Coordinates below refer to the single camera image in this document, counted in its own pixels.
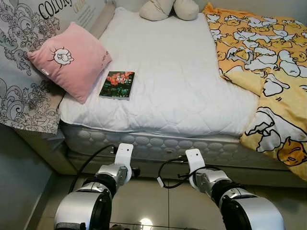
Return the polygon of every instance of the book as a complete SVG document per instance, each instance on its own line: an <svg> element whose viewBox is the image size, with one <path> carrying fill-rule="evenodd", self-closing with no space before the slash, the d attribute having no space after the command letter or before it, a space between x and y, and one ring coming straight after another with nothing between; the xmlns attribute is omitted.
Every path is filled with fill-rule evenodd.
<svg viewBox="0 0 307 230"><path fill-rule="evenodd" d="M134 72L110 71L100 91L103 98L129 100Z"/></svg>

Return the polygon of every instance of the white mattress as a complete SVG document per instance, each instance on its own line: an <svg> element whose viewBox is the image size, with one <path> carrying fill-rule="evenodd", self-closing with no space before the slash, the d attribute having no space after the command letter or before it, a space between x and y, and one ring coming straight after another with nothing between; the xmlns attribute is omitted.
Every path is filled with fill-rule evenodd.
<svg viewBox="0 0 307 230"><path fill-rule="evenodd" d="M240 136L258 98L219 77L214 41L203 14L194 21L151 22L117 8L101 38L113 61L85 104L66 94L68 124L115 132L198 137ZM109 71L136 72L130 100L100 98Z"/></svg>
<svg viewBox="0 0 307 230"><path fill-rule="evenodd" d="M207 164L232 167L287 170L284 164L265 154L257 153L239 144L232 136L215 135L203 138L184 138L155 135L144 132L118 133L90 129L82 126L61 124L65 142L70 152L68 157L88 157L105 145L133 144L132 159L144 162L165 161L184 154L187 149L200 150ZM110 149L95 158L114 158Z"/></svg>

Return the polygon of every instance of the white cushion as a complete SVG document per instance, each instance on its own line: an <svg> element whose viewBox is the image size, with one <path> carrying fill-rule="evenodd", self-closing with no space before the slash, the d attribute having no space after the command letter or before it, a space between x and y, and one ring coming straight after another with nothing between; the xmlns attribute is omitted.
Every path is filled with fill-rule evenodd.
<svg viewBox="0 0 307 230"><path fill-rule="evenodd" d="M194 20L199 13L199 6L193 0L176 0L174 10L182 20Z"/></svg>
<svg viewBox="0 0 307 230"><path fill-rule="evenodd" d="M140 9L140 16L151 21L168 18L175 0L150 0Z"/></svg>

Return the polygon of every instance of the yellow blanket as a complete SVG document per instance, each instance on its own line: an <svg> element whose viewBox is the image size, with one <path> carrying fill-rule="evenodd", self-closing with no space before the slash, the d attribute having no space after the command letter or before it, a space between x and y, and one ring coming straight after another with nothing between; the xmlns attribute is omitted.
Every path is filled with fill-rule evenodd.
<svg viewBox="0 0 307 230"><path fill-rule="evenodd" d="M214 9L205 14L221 77L260 97L240 138L307 181L307 28L291 18Z"/></svg>

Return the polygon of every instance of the floor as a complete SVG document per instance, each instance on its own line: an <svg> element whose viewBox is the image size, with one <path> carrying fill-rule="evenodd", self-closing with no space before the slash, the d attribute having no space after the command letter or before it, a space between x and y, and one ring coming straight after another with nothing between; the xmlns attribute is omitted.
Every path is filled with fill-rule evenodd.
<svg viewBox="0 0 307 230"><path fill-rule="evenodd" d="M84 179L79 179L80 186ZM52 230L59 203L72 177L59 177L36 230ZM272 201L285 220L287 230L307 230L307 189L248 186L250 192ZM225 230L221 214L207 195L188 183L163 189L156 180L134 179L121 187L113 199L111 224L130 230Z"/></svg>

